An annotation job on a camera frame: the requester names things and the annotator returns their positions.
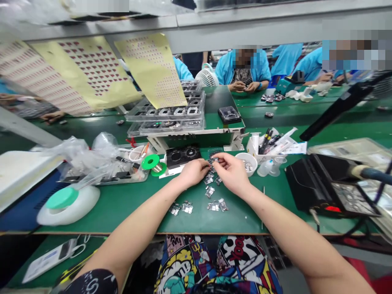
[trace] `white phone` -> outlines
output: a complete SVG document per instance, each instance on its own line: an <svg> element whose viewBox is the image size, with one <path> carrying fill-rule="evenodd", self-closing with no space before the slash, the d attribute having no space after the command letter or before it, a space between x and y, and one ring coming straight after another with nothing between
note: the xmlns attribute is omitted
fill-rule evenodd
<svg viewBox="0 0 392 294"><path fill-rule="evenodd" d="M22 284L30 282L72 256L78 240L71 239L30 263Z"/></svg>

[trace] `white bottle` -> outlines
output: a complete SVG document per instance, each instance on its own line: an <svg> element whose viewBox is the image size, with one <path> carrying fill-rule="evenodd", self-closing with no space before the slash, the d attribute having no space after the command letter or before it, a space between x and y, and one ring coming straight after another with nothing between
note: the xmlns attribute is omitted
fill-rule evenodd
<svg viewBox="0 0 392 294"><path fill-rule="evenodd" d="M272 166L274 165L274 161L271 159L270 161L266 161L257 170L257 174L261 177L265 177L270 172Z"/></svg>

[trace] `white box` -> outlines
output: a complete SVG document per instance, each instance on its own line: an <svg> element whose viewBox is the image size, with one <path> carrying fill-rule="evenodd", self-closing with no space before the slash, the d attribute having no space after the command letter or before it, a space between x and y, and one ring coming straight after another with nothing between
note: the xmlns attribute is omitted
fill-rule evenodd
<svg viewBox="0 0 392 294"><path fill-rule="evenodd" d="M273 131L272 132L272 136L280 134L275 128L272 128L272 131ZM265 139L264 135L265 134L263 134L262 137L259 137L259 142L258 142L259 145L261 145L264 142L264 139ZM293 144L296 143L296 141L291 139L291 137L289 137L287 140L292 142ZM263 162L265 162L266 160L274 159L277 156L281 156L281 157L286 157L287 156L287 154L286 155L283 155L283 154L279 154L279 155L256 155L256 151L254 150L254 147L253 147L252 137L249 138L248 144L246 145L246 152L251 154L257 160L257 163L259 165L262 164Z"/></svg>

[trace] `patterned pants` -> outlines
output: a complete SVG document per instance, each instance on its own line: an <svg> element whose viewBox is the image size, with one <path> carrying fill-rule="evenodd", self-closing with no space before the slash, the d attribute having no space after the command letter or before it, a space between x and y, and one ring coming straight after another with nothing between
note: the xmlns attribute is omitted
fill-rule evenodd
<svg viewBox="0 0 392 294"><path fill-rule="evenodd" d="M154 293L192 293L198 284L231 284L241 293L281 294L278 275L255 236L224 236L216 263L198 235L167 235Z"/></svg>

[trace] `hand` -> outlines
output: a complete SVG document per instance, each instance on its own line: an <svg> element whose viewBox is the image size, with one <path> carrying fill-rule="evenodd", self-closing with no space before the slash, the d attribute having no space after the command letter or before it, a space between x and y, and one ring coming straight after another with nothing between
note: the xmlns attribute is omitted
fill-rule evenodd
<svg viewBox="0 0 392 294"><path fill-rule="evenodd" d="M334 73L332 72L322 74L321 76L318 77L315 84L318 84L320 82L329 82L333 77L334 77Z"/></svg>
<svg viewBox="0 0 392 294"><path fill-rule="evenodd" d="M242 198L242 193L247 191L247 187L251 185L244 162L223 152L215 154L214 157L219 158L219 163L212 163L218 176L220 176L227 189Z"/></svg>
<svg viewBox="0 0 392 294"><path fill-rule="evenodd" d="M249 84L248 88L245 89L245 92L253 93L257 90L259 86L260 86L260 82L252 82Z"/></svg>
<svg viewBox="0 0 392 294"><path fill-rule="evenodd" d="M181 174L176 178L184 190L198 184L208 173L210 166L208 161L199 158L188 162Z"/></svg>
<svg viewBox="0 0 392 294"><path fill-rule="evenodd" d="M243 82L237 81L228 85L230 92L243 93L246 86Z"/></svg>
<svg viewBox="0 0 392 294"><path fill-rule="evenodd" d="M44 114L40 118L47 121L49 124L54 123L58 119L62 118L65 115L65 112L59 110L49 114Z"/></svg>

